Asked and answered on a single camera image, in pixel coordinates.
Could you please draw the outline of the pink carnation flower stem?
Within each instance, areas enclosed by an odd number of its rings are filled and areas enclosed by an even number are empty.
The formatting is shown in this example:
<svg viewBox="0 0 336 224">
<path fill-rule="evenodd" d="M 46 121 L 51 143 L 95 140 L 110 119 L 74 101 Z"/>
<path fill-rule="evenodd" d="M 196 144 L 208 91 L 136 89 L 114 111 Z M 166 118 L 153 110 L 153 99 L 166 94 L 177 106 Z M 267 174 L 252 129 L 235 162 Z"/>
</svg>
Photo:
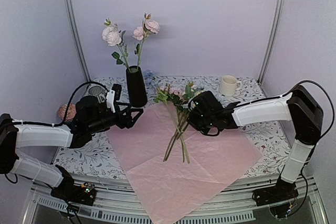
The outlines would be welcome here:
<svg viewBox="0 0 336 224">
<path fill-rule="evenodd" d="M 168 160 L 175 143 L 180 142 L 182 162 L 186 162 L 188 164 L 190 163 L 188 150 L 184 140 L 184 132 L 189 126 L 187 119 L 191 111 L 188 104 L 193 98 L 195 98 L 198 94 L 201 94 L 203 91 L 204 87 L 196 85 L 193 81 L 189 81 L 182 89 L 174 88 L 170 84 L 156 88 L 154 102 L 163 103 L 165 105 L 175 127 L 175 132 L 172 135 L 165 151 L 163 158 L 165 162 Z"/>
</svg>

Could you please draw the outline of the blue hydrangea flower stem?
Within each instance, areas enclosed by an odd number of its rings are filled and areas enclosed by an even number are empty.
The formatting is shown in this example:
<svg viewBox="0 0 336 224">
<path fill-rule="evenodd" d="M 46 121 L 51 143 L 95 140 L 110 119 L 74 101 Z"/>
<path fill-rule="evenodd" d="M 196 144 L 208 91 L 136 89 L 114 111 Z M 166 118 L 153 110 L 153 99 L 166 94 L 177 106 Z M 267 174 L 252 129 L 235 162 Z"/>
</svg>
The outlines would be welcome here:
<svg viewBox="0 0 336 224">
<path fill-rule="evenodd" d="M 159 89 L 157 78 L 151 70 L 146 70 L 143 73 L 143 77 L 144 77 L 144 83 L 146 87 L 152 88 L 155 91 Z"/>
</svg>

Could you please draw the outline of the pink tissue wrapping paper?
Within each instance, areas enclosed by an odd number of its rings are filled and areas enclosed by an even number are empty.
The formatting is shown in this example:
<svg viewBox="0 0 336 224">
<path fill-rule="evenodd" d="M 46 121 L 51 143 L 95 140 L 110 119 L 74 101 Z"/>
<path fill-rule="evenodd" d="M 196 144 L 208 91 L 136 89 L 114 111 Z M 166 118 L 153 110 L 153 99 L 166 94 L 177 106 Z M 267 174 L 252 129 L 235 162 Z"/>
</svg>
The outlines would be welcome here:
<svg viewBox="0 0 336 224">
<path fill-rule="evenodd" d="M 188 127 L 184 140 L 190 163 L 182 162 L 179 142 L 165 162 L 174 132 L 163 103 L 145 108 L 132 128 L 113 127 L 107 132 L 128 182 L 153 223 L 179 221 L 240 179 L 262 158 L 240 130 L 208 137 Z"/>
</svg>

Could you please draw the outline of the pale pink rose stem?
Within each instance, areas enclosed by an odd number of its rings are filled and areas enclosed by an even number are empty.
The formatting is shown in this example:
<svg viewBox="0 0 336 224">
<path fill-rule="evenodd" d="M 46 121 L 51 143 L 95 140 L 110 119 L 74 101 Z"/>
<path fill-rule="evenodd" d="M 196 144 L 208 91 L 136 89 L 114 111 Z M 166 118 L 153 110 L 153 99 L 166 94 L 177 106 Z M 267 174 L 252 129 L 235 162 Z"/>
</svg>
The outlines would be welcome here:
<svg viewBox="0 0 336 224">
<path fill-rule="evenodd" d="M 112 23 L 110 19 L 105 19 L 105 28 L 102 31 L 102 39 L 107 43 L 109 47 L 117 47 L 118 51 L 114 51 L 111 56 L 116 60 L 117 65 L 124 65 L 130 72 L 130 66 L 128 64 L 128 50 L 127 45 L 123 40 L 125 30 L 121 31 L 118 28 L 117 23 Z"/>
</svg>

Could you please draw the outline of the double pink rose stem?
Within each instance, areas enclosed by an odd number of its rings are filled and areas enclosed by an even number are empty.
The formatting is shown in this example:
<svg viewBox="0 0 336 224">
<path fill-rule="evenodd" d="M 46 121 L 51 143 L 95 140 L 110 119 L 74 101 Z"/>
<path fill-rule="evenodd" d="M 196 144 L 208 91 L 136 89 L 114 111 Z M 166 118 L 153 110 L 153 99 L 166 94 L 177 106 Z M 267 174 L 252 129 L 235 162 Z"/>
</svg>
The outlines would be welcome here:
<svg viewBox="0 0 336 224">
<path fill-rule="evenodd" d="M 144 20 L 141 26 L 133 31 L 133 38 L 138 42 L 135 43 L 134 54 L 137 56 L 136 68 L 139 69 L 141 64 L 141 54 L 145 41 L 150 35 L 157 35 L 160 31 L 160 24 L 152 19 L 151 13 L 144 13 Z"/>
</svg>

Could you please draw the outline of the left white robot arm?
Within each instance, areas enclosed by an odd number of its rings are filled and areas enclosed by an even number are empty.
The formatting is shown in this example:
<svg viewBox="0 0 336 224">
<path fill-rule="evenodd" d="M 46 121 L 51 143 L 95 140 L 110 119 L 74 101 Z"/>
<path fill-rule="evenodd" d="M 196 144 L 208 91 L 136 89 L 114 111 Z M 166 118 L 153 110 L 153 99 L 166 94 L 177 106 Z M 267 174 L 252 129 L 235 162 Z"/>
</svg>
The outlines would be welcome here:
<svg viewBox="0 0 336 224">
<path fill-rule="evenodd" d="M 143 113 L 129 103 L 115 100 L 108 93 L 105 103 L 94 96 L 85 96 L 76 103 L 76 115 L 70 123 L 43 125 L 14 121 L 9 114 L 1 115 L 1 174 L 21 175 L 49 185 L 67 200 L 73 200 L 78 190 L 88 193 L 84 186 L 74 185 L 72 176 L 61 166 L 40 162 L 18 152 L 29 146 L 58 146 L 81 148 L 91 141 L 96 133 L 105 132 L 112 126 L 131 128 Z"/>
</svg>

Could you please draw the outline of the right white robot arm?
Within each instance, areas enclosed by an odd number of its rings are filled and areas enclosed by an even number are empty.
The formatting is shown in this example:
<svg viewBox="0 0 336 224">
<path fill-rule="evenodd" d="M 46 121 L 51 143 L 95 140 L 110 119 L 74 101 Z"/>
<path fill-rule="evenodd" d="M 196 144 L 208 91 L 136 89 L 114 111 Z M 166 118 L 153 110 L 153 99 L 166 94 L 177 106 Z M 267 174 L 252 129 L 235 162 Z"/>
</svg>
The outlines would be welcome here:
<svg viewBox="0 0 336 224">
<path fill-rule="evenodd" d="M 290 121 L 295 129 L 295 140 L 289 158 L 280 173 L 277 185 L 271 190 L 276 201 L 291 194 L 292 186 L 308 163 L 316 144 L 321 139 L 323 110 L 308 90 L 297 84 L 285 94 L 249 103 L 234 102 L 226 107 L 212 92 L 205 91 L 188 103 L 187 122 L 205 136 L 211 129 L 218 136 L 223 130 L 237 129 L 248 124 L 270 121 Z"/>
</svg>

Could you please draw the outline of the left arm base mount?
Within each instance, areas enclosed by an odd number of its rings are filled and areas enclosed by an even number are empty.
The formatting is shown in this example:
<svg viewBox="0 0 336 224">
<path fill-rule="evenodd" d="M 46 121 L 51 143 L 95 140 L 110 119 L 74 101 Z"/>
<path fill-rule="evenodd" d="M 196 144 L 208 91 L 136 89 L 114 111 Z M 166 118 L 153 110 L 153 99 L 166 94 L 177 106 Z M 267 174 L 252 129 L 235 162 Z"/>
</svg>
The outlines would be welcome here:
<svg viewBox="0 0 336 224">
<path fill-rule="evenodd" d="M 93 206 L 97 191 L 87 186 L 77 186 L 74 184 L 60 184 L 51 190 L 52 197 L 65 202 L 73 202 L 86 206 Z"/>
</svg>

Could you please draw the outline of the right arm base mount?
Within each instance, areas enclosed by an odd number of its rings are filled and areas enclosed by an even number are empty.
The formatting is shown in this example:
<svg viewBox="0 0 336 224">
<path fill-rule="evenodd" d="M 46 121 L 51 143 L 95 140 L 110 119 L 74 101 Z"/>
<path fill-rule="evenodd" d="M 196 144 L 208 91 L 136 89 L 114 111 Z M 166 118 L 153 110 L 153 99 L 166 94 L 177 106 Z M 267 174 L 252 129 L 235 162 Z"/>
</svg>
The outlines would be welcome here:
<svg viewBox="0 0 336 224">
<path fill-rule="evenodd" d="M 272 205 L 269 207 L 270 214 L 276 219 L 287 218 L 294 207 L 298 191 L 295 186 L 271 186 L 253 191 L 252 199 L 257 206 Z"/>
</svg>

